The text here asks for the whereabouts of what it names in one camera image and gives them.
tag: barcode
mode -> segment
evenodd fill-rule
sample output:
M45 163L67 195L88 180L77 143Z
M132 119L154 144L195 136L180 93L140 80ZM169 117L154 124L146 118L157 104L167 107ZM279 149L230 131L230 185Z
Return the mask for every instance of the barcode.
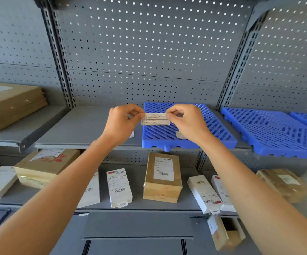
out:
M115 192L118 193L118 192L122 192L122 191L125 191L125 188L118 189Z

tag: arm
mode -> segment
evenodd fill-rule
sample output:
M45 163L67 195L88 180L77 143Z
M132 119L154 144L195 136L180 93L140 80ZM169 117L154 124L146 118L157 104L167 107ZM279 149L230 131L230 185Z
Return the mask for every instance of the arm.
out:
M307 219L267 186L208 130L194 105L174 105L166 117L208 155L263 254L307 254Z
M143 109L135 105L111 108L100 138L0 227L0 254L49 254L100 163L143 117Z

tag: person's right hand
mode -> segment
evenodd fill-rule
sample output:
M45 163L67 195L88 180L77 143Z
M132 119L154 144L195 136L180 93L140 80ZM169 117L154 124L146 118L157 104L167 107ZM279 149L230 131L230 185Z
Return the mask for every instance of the person's right hand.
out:
M187 139L198 145L206 136L211 134L203 119L201 109L194 105L176 104L166 110L165 113L165 116L177 126Z

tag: pegboard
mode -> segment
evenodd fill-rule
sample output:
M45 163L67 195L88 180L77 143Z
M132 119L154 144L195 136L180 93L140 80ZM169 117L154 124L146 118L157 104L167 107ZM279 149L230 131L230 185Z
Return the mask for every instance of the pegboard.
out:
M55 68L0 64L0 82L39 86L49 104L65 104Z
M215 107L223 83L70 70L73 101L79 106L144 102L206 103Z
M224 82L252 7L211 0L57 0L69 69Z
M33 0L0 0L0 63L56 67L41 10Z
M260 156L250 149L233 149L230 151L255 173L262 169L276 168L287 168L297 175L302 175L307 171L307 159L297 157ZM199 170L215 171L205 153L203 153L203 156L200 159Z
M307 111L307 2L271 10L248 55L225 106Z
M112 150L104 159L103 163L117 163L122 165L147 165L150 150ZM181 167L196 167L199 151L154 151L179 156Z

